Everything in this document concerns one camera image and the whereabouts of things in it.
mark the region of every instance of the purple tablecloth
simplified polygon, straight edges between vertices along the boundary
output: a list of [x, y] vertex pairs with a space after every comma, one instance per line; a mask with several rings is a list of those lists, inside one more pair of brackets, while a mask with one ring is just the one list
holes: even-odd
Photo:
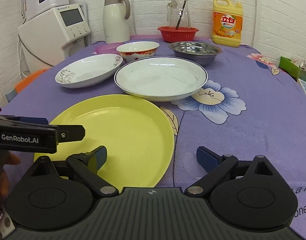
[[[173, 56], [168, 44], [153, 40], [160, 43], [156, 56]], [[121, 94], [112, 77], [83, 89], [66, 89], [55, 82], [61, 68], [91, 56], [96, 46], [81, 50], [41, 75], [1, 114], [51, 121], [85, 99]], [[172, 111], [179, 122], [179, 127], [175, 125], [174, 159], [158, 186], [185, 188], [202, 177], [205, 171], [196, 161], [196, 149], [201, 145], [242, 160], [265, 155], [296, 192], [299, 205], [291, 227], [306, 238], [306, 95], [289, 75], [278, 73], [255, 49], [220, 47], [223, 53], [206, 68], [209, 81], [201, 95], [156, 103]], [[13, 185], [33, 162], [32, 154], [18, 154], [22, 164], [6, 168]]]

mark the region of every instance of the human hand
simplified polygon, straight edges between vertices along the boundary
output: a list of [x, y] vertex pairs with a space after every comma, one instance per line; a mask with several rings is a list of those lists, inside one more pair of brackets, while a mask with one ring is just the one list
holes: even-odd
[[[9, 158], [5, 162], [5, 164], [9, 164], [9, 165], [17, 165], [20, 163], [21, 163], [21, 159], [12, 153], [10, 153]], [[7, 177], [5, 170], [3, 169], [0, 174], [0, 207], [1, 207], [3, 198], [7, 197], [7, 194], [9, 193], [9, 187], [10, 187], [10, 182], [9, 182], [9, 179]]]

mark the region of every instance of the yellow bottle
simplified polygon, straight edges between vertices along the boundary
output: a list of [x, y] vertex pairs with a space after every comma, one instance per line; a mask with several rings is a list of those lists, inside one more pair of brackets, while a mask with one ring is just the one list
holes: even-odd
[[230, 0], [214, 0], [212, 40], [216, 44], [238, 47], [243, 25], [243, 5], [240, 0], [234, 4]]

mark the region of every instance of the white dish with floral pattern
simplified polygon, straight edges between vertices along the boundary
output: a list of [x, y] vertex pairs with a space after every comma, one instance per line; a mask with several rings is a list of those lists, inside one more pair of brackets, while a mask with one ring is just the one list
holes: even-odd
[[127, 94], [148, 101], [172, 101], [195, 94], [208, 79], [205, 69], [187, 59], [151, 57], [121, 67], [115, 83]]
[[116, 54], [100, 54], [75, 61], [55, 76], [55, 81], [66, 88], [83, 88], [98, 84], [120, 68], [123, 58]]

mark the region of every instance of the screw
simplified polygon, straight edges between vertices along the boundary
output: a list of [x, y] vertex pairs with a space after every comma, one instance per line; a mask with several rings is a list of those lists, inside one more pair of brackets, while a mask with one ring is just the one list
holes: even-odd
[[191, 194], [200, 194], [203, 192], [203, 188], [199, 187], [199, 186], [191, 186], [187, 189], [187, 191]]
[[112, 186], [104, 186], [101, 187], [100, 192], [102, 192], [103, 194], [113, 194], [116, 191], [116, 188], [112, 187]]

